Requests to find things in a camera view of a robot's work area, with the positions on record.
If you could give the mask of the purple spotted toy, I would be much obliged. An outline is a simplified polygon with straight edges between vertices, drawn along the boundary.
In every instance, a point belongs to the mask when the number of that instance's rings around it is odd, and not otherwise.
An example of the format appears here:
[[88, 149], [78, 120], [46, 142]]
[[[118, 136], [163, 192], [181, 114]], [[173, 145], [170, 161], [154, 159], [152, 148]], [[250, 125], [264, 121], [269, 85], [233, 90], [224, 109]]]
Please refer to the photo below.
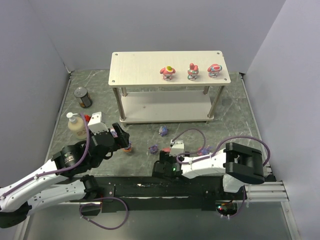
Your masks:
[[117, 138], [117, 137], [118, 137], [117, 131], [116, 131], [114, 128], [111, 128], [111, 129], [110, 129], [110, 132], [111, 132], [111, 134], [112, 134], [112, 136], [113, 136], [114, 138]]

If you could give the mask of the purple white toy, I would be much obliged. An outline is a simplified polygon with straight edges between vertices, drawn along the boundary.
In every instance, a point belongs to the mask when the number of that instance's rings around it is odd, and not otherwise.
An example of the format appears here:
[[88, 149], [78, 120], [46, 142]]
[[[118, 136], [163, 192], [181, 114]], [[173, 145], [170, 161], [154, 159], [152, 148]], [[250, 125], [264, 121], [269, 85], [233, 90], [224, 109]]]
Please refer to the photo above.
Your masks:
[[161, 137], [164, 137], [165, 135], [168, 134], [168, 128], [164, 125], [164, 126], [161, 126], [159, 128], [159, 131], [158, 131], [158, 134], [161, 136]]

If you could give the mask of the pink toy yellow hat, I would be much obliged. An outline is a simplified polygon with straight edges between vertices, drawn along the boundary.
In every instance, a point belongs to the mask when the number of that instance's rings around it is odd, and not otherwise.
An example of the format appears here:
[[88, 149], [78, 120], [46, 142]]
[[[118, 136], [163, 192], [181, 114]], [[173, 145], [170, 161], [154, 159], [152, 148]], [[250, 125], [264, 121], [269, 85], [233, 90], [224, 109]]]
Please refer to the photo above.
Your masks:
[[166, 81], [170, 81], [175, 73], [176, 73], [176, 70], [169, 65], [160, 70], [160, 74], [162, 75], [162, 78]]

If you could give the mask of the red bunny ear toy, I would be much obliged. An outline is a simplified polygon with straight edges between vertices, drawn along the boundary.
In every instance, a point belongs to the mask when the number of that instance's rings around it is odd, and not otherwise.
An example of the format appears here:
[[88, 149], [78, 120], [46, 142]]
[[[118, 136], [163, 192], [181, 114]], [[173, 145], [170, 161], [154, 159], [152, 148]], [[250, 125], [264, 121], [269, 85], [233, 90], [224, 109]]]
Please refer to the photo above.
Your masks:
[[194, 63], [190, 63], [189, 64], [189, 69], [187, 71], [187, 78], [190, 80], [190, 81], [194, 81], [198, 74], [199, 74], [199, 67], [198, 65], [194, 64]]

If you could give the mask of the pink blue goggles toy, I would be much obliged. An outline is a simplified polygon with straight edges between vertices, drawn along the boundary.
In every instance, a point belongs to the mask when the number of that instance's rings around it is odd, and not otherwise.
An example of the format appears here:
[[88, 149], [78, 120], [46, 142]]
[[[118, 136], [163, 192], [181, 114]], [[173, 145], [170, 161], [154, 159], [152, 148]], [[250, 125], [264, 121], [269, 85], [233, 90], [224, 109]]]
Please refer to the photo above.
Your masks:
[[207, 69], [208, 76], [210, 78], [216, 78], [222, 69], [221, 65], [214, 63]]

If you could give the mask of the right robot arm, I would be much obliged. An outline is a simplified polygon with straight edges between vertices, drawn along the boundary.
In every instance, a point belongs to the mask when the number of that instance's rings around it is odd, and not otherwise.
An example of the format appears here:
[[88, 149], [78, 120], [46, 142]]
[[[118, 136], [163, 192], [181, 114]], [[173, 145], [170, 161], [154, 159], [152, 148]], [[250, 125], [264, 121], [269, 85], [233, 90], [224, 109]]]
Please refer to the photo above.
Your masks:
[[153, 165], [155, 178], [177, 180], [195, 179], [200, 176], [221, 177], [223, 191], [237, 193], [245, 184], [260, 185], [265, 182], [262, 152], [238, 143], [227, 143], [214, 156], [190, 157], [178, 154], [185, 150], [184, 142], [171, 142], [168, 151], [159, 153], [159, 160]]

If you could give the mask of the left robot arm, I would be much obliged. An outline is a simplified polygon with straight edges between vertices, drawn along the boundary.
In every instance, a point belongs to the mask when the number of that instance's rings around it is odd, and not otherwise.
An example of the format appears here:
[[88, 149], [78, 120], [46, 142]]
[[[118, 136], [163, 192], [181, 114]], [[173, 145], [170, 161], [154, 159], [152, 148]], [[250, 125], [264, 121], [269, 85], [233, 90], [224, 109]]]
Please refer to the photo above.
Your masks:
[[116, 136], [108, 129], [89, 133], [85, 140], [67, 145], [43, 166], [21, 180], [0, 189], [0, 227], [11, 228], [38, 210], [62, 202], [92, 200], [99, 194], [94, 176], [85, 175], [69, 184], [55, 184], [73, 178], [108, 160], [119, 149], [129, 146], [129, 133], [118, 123], [112, 124]]

